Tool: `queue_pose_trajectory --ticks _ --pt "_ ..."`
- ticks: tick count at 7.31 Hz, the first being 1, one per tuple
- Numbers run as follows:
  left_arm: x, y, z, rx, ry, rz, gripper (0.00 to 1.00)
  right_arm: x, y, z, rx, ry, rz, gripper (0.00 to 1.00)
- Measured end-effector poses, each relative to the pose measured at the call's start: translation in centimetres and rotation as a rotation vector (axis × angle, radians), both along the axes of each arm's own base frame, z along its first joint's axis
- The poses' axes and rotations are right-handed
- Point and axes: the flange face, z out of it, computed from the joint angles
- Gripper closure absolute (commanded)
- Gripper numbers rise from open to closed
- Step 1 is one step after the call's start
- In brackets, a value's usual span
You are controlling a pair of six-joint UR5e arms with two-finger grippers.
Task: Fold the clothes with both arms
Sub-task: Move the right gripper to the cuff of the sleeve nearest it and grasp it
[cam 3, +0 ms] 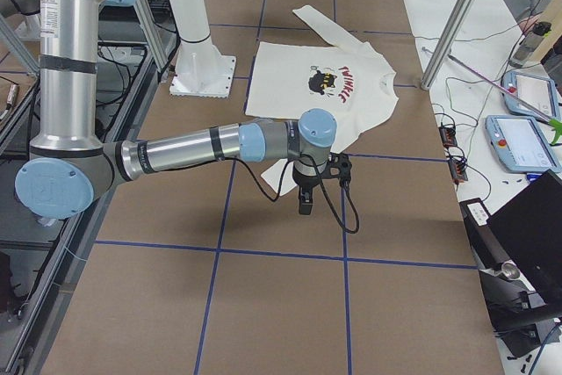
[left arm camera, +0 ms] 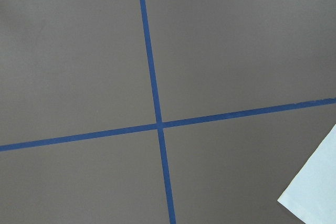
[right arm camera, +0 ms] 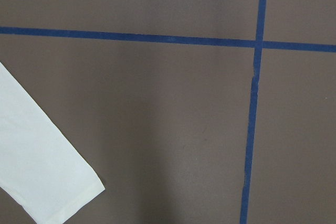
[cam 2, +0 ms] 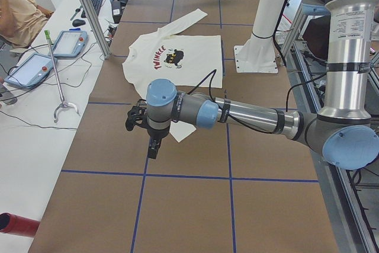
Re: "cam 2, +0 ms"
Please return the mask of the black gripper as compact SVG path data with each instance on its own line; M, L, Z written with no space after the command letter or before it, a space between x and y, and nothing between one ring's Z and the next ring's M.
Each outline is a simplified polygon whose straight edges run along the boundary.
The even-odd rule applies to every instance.
M169 129L170 127L167 127L165 129L149 128L147 130L150 136L149 147L147 152L147 156L149 159L157 158L161 141L163 138L167 137L167 135L169 134Z

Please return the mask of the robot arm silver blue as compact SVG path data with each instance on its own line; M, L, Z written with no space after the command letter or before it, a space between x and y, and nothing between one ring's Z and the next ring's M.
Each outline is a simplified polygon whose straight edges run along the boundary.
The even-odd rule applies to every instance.
M150 135L148 157L156 158L172 121L202 128L239 123L261 133L282 134L315 151L330 164L354 170L378 156L378 135L370 126L365 95L371 30L378 0L303 0L330 11L326 93L315 114L281 111L176 90L167 79L147 88L144 125Z

